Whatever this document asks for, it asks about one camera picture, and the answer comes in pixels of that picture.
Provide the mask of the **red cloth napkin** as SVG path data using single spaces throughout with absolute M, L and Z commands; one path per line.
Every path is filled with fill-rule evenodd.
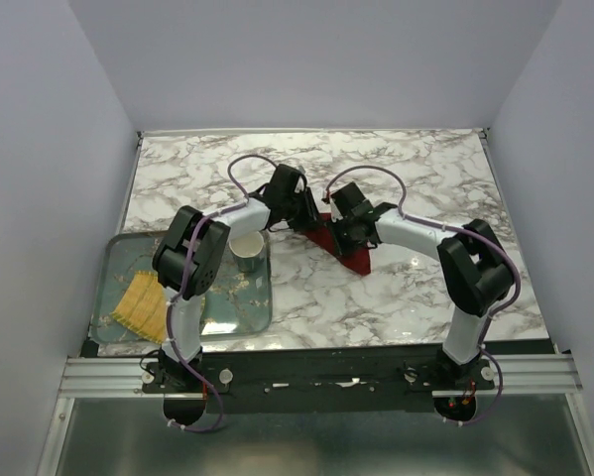
M 321 219 L 321 224 L 315 225 L 311 229 L 301 230 L 299 234 L 305 236 L 311 243 L 332 255 L 346 269 L 362 277 L 370 275 L 372 272 L 370 252 L 366 248 L 363 248 L 353 251 L 347 256 L 340 255 L 333 243 L 331 232 L 325 227 L 331 221 L 331 214 L 329 212 L 323 212 Z

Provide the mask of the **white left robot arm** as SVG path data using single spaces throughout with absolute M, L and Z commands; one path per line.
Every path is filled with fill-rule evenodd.
M 270 180 L 240 203 L 207 213 L 191 206 L 177 212 L 152 261 L 166 299 L 165 379 L 175 390 L 206 381 L 192 362 L 201 352 L 201 302 L 227 245 L 282 221 L 298 231 L 320 223 L 305 174 L 287 165 L 275 166 Z

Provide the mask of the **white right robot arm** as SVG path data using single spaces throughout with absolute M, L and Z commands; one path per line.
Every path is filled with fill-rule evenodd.
M 327 192 L 327 223 L 334 251 L 347 257 L 372 245 L 396 245 L 437 261 L 453 304 L 449 330 L 437 352 L 435 376 L 455 389 L 471 377 L 491 316 L 509 290 L 520 289 L 516 266 L 490 225 L 481 219 L 454 226 L 401 212 L 397 205 L 373 205 L 356 183 Z

